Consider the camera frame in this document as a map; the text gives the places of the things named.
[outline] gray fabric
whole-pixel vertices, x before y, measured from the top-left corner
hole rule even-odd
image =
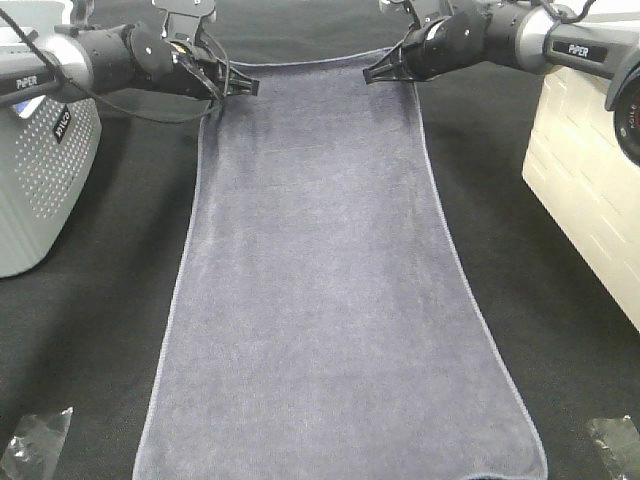
[[[203,122],[136,480],[547,477],[380,55],[245,67]]]

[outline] clear plastic bag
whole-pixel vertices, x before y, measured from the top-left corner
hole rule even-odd
[[[2,458],[0,480],[51,480],[67,438],[73,408],[53,415],[25,415]]]
[[[631,417],[594,418],[587,429],[613,480],[640,480],[640,434]]]

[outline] perforated basket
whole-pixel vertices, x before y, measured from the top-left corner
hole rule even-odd
[[[41,35],[69,21],[69,2],[0,1],[0,6]],[[36,7],[38,21],[47,18],[50,25],[28,23]],[[20,51],[24,45],[0,43],[4,59]],[[61,121],[63,136],[55,131]],[[0,109],[0,277],[24,272],[46,256],[84,186],[100,132],[93,100],[64,105],[44,98],[26,110]]]

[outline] robotic arm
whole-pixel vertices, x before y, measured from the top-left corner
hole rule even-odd
[[[640,162],[640,31],[579,24],[594,1],[575,15],[548,0],[380,0],[413,24],[365,80],[426,81],[485,60],[536,74],[567,66],[611,80],[605,108],[623,151]]]
[[[91,8],[79,5],[83,20],[58,25],[55,34],[26,35],[0,10],[0,17],[31,51],[0,57],[0,107],[50,95],[73,102],[123,88],[222,100],[256,95],[258,82],[220,60],[217,42],[203,29],[215,19],[215,0],[156,0],[166,11],[162,36],[143,24],[102,29],[86,22]]]

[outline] wire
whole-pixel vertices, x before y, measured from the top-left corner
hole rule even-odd
[[[207,107],[207,109],[204,110],[201,113],[198,113],[196,115],[188,115],[188,116],[176,117],[176,118],[148,117],[146,115],[141,115],[139,113],[132,112],[130,110],[122,108],[121,106],[116,105],[115,103],[113,103],[113,102],[107,100],[106,98],[98,95],[94,91],[92,91],[92,90],[86,88],[85,86],[79,84],[72,77],[67,76],[64,73],[64,70],[62,69],[62,67],[60,65],[57,65],[57,64],[53,63],[44,54],[44,52],[42,50],[40,50],[31,41],[31,39],[22,31],[20,26],[13,19],[13,17],[11,17],[11,15],[9,15],[2,8],[0,8],[0,17],[7,23],[7,25],[9,25],[9,27],[11,27],[11,29],[20,38],[20,40],[22,40],[29,47],[29,50],[31,50],[31,52],[36,57],[38,57],[46,65],[47,69],[49,69],[49,71],[51,71],[51,73],[58,80],[58,82],[60,82],[61,85],[64,84],[65,82],[69,83],[70,85],[73,85],[75,88],[80,90],[82,93],[84,93],[88,97],[90,97],[90,98],[94,99],[95,101],[97,101],[97,102],[99,102],[99,103],[101,103],[101,104],[103,104],[103,105],[105,105],[105,106],[117,111],[117,112],[120,112],[120,113],[122,113],[124,115],[127,115],[129,117],[133,117],[133,118],[137,118],[139,120],[145,120],[145,121],[148,121],[148,122],[161,123],[161,124],[165,124],[165,125],[180,125],[180,124],[183,124],[183,123],[191,122],[193,120],[198,120],[200,118],[206,117],[207,115],[210,115],[211,113],[213,113],[214,111],[216,111],[216,110],[218,110],[218,109],[220,109],[222,107],[222,102],[214,103],[213,101],[211,101],[211,102],[209,102],[209,107]],[[217,42],[210,35],[208,35],[208,36],[209,36],[209,38],[211,40],[213,40],[215,42],[215,44],[218,46],[220,51],[223,53],[223,55],[224,55],[224,57],[226,59],[227,77],[229,77],[230,76],[229,63],[228,63],[229,57],[227,56],[227,52],[224,50],[224,48],[222,48],[222,45],[220,45],[219,42]],[[229,82],[228,78],[225,78],[225,91],[224,91],[223,97],[226,96],[226,94],[227,94],[228,82]]]
[[[224,49],[224,47],[220,44],[220,42],[218,42],[215,38],[213,38],[209,32],[206,32],[204,29],[202,30],[202,34],[205,35],[207,37],[207,39],[213,43],[216,48],[218,50],[220,50],[220,52],[222,53],[223,56],[223,62],[224,62],[224,66],[225,66],[225,73],[224,73],[224,91],[222,92],[222,96],[226,97],[229,94],[229,84],[231,83],[231,63],[229,62],[229,55],[227,55],[227,51]]]
[[[596,0],[586,0],[584,2],[584,6],[582,7],[582,11],[580,12],[579,15],[576,15],[574,17],[568,17],[565,12],[560,12],[555,8],[553,8],[549,0],[538,0],[538,1],[544,7],[544,9],[547,11],[547,13],[551,18],[563,24],[572,24],[572,23],[578,23],[583,21],[587,17],[587,15],[589,15],[589,10],[591,9],[591,6],[594,3],[596,3]]]

